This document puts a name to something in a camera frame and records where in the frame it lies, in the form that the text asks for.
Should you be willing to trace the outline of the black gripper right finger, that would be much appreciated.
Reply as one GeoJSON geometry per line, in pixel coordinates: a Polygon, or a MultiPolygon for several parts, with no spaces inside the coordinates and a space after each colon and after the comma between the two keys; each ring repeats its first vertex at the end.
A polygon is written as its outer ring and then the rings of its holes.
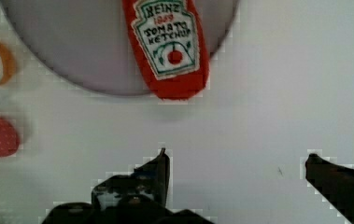
{"type": "Polygon", "coordinates": [[[305,179],[351,224],[354,224],[354,169],[308,156],[305,179]]]}

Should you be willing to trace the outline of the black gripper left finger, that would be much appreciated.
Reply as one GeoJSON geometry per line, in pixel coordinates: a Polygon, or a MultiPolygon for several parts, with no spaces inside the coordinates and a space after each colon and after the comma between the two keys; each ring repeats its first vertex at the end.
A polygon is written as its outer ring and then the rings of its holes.
{"type": "Polygon", "coordinates": [[[170,180],[170,158],[163,147],[159,154],[134,168],[129,175],[113,175],[92,189],[92,205],[101,211],[116,207],[130,196],[143,196],[165,206],[170,180]]]}

